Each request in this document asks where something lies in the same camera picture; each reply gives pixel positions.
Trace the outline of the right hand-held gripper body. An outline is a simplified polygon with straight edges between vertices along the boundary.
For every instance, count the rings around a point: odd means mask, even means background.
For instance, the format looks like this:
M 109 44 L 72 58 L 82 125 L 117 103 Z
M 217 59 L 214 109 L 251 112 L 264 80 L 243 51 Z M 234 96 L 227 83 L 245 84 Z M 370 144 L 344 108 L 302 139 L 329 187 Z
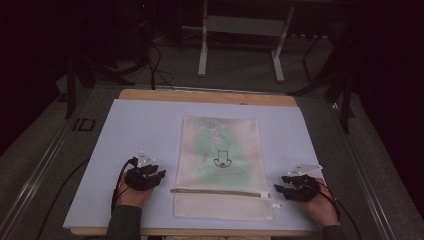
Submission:
M 312 200 L 320 192 L 320 187 L 315 178 L 309 176 L 309 173 L 321 169 L 321 165 L 297 163 L 287 175 L 294 177 L 294 181 L 289 183 L 292 185 L 293 196 L 287 199 L 301 202 Z

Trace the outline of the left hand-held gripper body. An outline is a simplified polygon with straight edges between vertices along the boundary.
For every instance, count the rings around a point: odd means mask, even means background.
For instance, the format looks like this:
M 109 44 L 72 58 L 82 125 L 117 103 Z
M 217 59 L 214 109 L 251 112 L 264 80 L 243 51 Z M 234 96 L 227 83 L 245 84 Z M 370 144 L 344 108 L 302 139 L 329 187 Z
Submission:
M 149 178 L 152 174 L 147 173 L 149 165 L 156 165 L 155 160 L 141 151 L 137 156 L 132 157 L 128 163 L 132 166 L 127 171 L 125 183 L 137 191 L 146 191 L 152 188 Z

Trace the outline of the cream mesh zipper bag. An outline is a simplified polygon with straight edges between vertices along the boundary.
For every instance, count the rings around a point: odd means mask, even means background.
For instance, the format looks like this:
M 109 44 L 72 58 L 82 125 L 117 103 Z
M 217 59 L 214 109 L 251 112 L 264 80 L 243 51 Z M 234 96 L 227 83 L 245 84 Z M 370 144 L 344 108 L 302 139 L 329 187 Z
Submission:
M 242 188 L 210 187 L 198 176 L 195 140 L 203 129 L 230 130 L 251 169 L 250 181 Z M 186 116 L 175 182 L 176 217 L 237 221 L 268 221 L 274 218 L 256 120 Z

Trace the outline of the green cloth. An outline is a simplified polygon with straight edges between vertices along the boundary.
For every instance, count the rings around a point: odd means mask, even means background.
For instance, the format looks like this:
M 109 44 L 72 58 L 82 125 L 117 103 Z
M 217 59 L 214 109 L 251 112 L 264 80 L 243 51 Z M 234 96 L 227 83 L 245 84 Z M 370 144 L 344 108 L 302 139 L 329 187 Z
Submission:
M 200 130 L 195 143 L 198 176 L 206 185 L 235 189 L 249 183 L 251 169 L 230 130 Z

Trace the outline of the person's left hand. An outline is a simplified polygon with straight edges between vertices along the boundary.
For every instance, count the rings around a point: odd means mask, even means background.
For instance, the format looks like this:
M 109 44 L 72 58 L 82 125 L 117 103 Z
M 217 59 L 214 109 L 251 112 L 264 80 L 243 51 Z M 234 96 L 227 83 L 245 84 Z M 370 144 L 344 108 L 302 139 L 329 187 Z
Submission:
M 152 189 L 146 190 L 146 191 L 137 191 L 129 187 L 125 183 L 125 176 L 126 174 L 123 174 L 120 180 L 120 184 L 118 187 L 118 197 L 116 200 L 115 205 L 121 206 L 133 206 L 142 208 L 146 201 L 148 200 L 150 194 L 153 192 Z

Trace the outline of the person's right hand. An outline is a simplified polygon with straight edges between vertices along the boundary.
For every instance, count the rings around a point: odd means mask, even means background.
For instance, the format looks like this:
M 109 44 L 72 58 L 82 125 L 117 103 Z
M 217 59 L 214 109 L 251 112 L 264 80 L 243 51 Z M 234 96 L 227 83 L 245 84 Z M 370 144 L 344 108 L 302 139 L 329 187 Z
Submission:
M 324 180 L 317 178 L 320 192 L 312 200 L 304 203 L 310 217 L 321 227 L 336 226 L 340 224 L 339 217 L 334 207 L 333 197 L 324 186 Z

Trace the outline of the black metal stand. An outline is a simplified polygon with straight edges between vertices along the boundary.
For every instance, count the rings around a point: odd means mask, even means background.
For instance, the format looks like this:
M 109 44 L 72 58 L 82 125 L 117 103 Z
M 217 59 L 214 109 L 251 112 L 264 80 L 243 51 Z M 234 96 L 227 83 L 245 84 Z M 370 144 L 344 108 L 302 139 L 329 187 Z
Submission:
M 133 82 L 124 80 L 117 73 L 95 61 L 93 57 L 73 49 L 67 53 L 66 60 L 66 92 L 61 95 L 61 99 L 67 104 L 66 119 L 69 119 L 76 109 L 76 79 L 79 79 L 84 87 L 93 88 L 96 80 L 92 70 L 100 72 L 118 84 L 134 86 Z
M 324 100 L 327 104 L 338 105 L 340 125 L 346 134 L 349 130 L 349 113 L 353 88 L 353 77 L 358 67 L 358 54 L 352 36 L 343 32 L 333 47 L 323 68 L 313 78 L 312 82 L 299 90 L 288 92 L 289 96 L 303 96 L 327 85 Z

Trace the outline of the white metal stand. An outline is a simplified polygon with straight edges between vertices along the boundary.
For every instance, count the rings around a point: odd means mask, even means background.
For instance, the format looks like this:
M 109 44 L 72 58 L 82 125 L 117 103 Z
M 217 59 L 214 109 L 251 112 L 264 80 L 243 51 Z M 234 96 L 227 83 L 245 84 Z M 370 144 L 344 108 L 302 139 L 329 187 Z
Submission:
M 211 15 L 208 5 L 211 0 L 200 0 L 202 2 L 202 25 L 201 48 L 197 75 L 205 77 L 208 60 L 208 33 L 231 33 L 277 37 L 279 42 L 270 52 L 276 81 L 282 83 L 285 80 L 280 55 L 288 35 L 288 30 L 296 7 L 289 5 L 282 20 L 256 19 L 247 17 L 234 17 L 223 15 Z

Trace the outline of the metal floor rail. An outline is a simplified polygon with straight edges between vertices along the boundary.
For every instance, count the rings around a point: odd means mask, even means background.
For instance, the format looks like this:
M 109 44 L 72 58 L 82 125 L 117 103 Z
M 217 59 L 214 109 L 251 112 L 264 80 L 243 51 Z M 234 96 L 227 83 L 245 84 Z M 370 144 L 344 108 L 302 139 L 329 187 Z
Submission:
M 361 155 L 361 148 L 355 143 L 352 134 L 347 134 L 341 127 L 339 117 L 341 116 L 340 108 L 336 103 L 328 104 L 329 111 L 335 121 L 338 131 L 341 133 L 342 140 L 346 144 L 347 152 L 350 159 L 353 161 L 355 175 L 358 184 L 364 194 L 365 201 L 368 205 L 370 213 L 379 231 L 382 240 L 396 240 L 393 228 L 388 221 L 387 214 L 383 209 L 383 205 L 378 198 L 376 188 L 371 182 L 368 172 L 371 168 L 365 165 L 365 158 Z
M 51 104 L 0 157 L 0 240 L 9 240 L 86 101 Z

